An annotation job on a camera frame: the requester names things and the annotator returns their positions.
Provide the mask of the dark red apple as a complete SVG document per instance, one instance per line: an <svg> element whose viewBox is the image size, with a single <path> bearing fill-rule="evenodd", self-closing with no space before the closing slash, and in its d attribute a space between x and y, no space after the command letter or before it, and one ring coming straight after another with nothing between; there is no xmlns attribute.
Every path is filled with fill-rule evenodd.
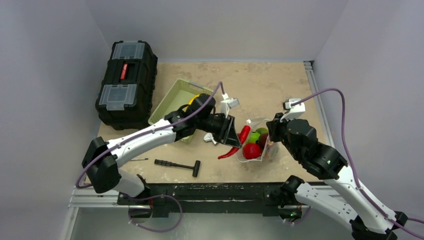
<svg viewBox="0 0 424 240"><path fill-rule="evenodd" d="M267 139L268 139L269 134L266 133L262 133L258 140L257 140L257 144L263 149L267 143Z"/></svg>

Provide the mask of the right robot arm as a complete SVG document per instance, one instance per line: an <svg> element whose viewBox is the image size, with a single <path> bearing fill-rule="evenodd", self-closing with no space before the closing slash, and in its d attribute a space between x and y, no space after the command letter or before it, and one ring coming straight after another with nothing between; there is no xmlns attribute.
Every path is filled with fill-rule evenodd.
<svg viewBox="0 0 424 240"><path fill-rule="evenodd" d="M282 116L277 113L266 123L269 139L281 142L309 174L344 200L318 193L309 183L291 175L280 187L281 204L307 204L351 229L355 240L396 240L394 231L405 226L406 214L386 207L363 184L357 184L347 160L334 147L319 142L316 129L307 120L286 120Z"/></svg>

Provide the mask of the green watermelon toy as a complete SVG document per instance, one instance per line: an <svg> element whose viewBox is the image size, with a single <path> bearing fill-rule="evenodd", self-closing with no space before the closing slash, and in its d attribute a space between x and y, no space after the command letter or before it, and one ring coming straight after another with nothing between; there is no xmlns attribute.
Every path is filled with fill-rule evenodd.
<svg viewBox="0 0 424 240"><path fill-rule="evenodd" d="M261 134L259 132L253 131L249 134L248 138L246 139L245 143L257 143L257 141L259 140Z"/></svg>

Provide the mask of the yellow banana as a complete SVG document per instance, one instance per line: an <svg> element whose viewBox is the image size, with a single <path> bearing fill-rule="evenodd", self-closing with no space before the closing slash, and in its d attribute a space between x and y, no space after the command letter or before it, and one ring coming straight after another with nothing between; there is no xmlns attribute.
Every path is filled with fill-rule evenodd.
<svg viewBox="0 0 424 240"><path fill-rule="evenodd" d="M188 107L193 103L193 101L197 98L197 97L199 97L200 96L200 94L197 94L197 95L195 95L195 96L193 96L189 101L188 101L188 103L187 103L187 106L184 108L184 111L186 112L187 111L187 109L188 109Z"/></svg>

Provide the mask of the pale green perforated basket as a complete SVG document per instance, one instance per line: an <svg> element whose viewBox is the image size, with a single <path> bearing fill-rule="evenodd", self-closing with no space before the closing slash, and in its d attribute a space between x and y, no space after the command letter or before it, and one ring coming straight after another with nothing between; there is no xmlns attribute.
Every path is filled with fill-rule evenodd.
<svg viewBox="0 0 424 240"><path fill-rule="evenodd" d="M186 79L177 79L148 119L150 125L163 119L167 114L177 110L180 106L199 94L211 95L213 90L199 83Z"/></svg>

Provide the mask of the red tomato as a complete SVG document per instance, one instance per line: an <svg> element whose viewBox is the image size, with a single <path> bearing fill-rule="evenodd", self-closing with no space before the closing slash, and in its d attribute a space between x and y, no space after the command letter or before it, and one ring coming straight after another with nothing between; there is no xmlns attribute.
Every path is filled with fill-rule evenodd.
<svg viewBox="0 0 424 240"><path fill-rule="evenodd" d="M257 159L262 155L262 148L257 143L247 143L242 149L246 160Z"/></svg>

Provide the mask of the green bell pepper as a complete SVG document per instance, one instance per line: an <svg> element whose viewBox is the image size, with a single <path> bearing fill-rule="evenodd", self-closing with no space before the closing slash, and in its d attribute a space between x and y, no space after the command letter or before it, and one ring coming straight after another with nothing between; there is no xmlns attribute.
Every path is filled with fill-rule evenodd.
<svg viewBox="0 0 424 240"><path fill-rule="evenodd" d="M255 132L257 132L258 134L262 135L262 134L267 134L269 131L268 131L268 129L266 127L260 127L260 128L257 128L255 130Z"/></svg>

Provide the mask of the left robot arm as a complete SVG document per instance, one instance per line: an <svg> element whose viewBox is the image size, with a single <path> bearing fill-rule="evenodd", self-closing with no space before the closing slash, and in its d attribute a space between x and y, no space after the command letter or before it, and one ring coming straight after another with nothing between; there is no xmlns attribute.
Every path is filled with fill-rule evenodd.
<svg viewBox="0 0 424 240"><path fill-rule="evenodd" d="M169 112L147 128L108 141L102 137L93 139L82 161L89 185L97 194L115 190L142 205L149 199L145 181L121 170L133 158L189 137L196 130L212 134L213 139L222 145L241 148L243 144L235 129L235 117L229 115L230 109L239 106L239 100L224 94L219 113L214 111L215 104L213 96L202 93L192 103Z"/></svg>

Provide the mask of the clear zip top bag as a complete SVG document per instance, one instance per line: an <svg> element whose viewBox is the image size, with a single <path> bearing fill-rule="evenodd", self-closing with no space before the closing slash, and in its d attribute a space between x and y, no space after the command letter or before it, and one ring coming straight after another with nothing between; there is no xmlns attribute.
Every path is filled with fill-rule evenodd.
<svg viewBox="0 0 424 240"><path fill-rule="evenodd" d="M268 118L248 119L246 125L249 132L241 150L236 153L236 159L240 163L269 162L276 160L279 155L279 146L269 139L266 126Z"/></svg>

